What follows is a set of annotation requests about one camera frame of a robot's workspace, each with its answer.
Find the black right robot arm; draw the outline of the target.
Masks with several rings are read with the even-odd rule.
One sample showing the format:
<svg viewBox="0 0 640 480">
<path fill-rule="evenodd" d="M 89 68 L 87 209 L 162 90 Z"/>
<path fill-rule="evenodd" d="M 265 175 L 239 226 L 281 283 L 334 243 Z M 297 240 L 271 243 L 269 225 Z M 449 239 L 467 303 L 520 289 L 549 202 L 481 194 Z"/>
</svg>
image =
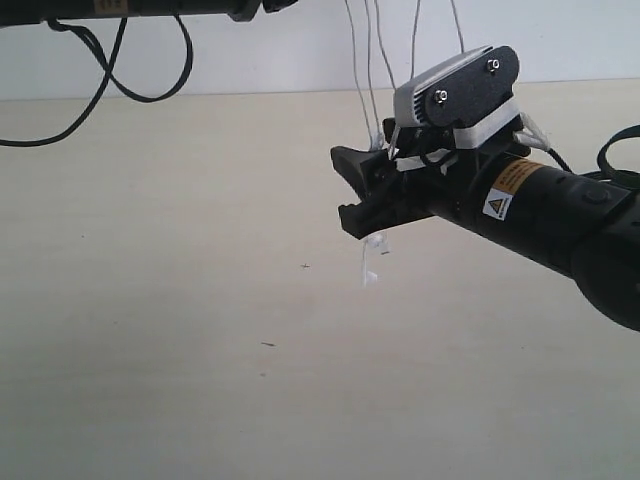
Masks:
<svg viewBox="0 0 640 480">
<path fill-rule="evenodd" d="M 400 152 L 335 146 L 332 166 L 358 197 L 341 205 L 356 239 L 438 217 L 573 280 L 604 316 L 639 328 L 639 188 L 530 159 L 509 127 L 477 149 L 439 129 L 408 129 Z"/>
</svg>

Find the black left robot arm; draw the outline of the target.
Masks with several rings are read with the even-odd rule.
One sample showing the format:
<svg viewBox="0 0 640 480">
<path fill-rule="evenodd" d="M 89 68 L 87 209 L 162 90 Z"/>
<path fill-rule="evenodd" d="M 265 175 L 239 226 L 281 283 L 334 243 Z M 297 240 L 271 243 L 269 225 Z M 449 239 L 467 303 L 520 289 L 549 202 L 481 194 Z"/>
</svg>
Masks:
<svg viewBox="0 0 640 480">
<path fill-rule="evenodd" d="M 1 27 L 48 20 L 88 20 L 174 15 L 227 15 L 249 22 L 260 9 L 277 13 L 296 0 L 1 0 Z"/>
</svg>

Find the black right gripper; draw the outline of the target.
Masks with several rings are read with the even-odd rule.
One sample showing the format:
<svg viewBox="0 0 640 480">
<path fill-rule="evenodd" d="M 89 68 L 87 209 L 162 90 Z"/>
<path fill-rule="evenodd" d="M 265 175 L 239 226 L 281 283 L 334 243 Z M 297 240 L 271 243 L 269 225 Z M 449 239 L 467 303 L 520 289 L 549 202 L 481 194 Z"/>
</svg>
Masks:
<svg viewBox="0 0 640 480">
<path fill-rule="evenodd" d="M 495 185 L 501 173 L 531 153 L 514 138 L 522 129 L 516 117 L 471 150 L 458 149 L 451 131 L 406 129 L 394 159 L 388 148 L 332 147 L 334 171 L 362 200 L 338 207 L 343 231 L 365 238 L 438 217 L 478 235 L 533 234 L 535 212 L 526 204 L 527 194 L 499 194 Z"/>
</svg>

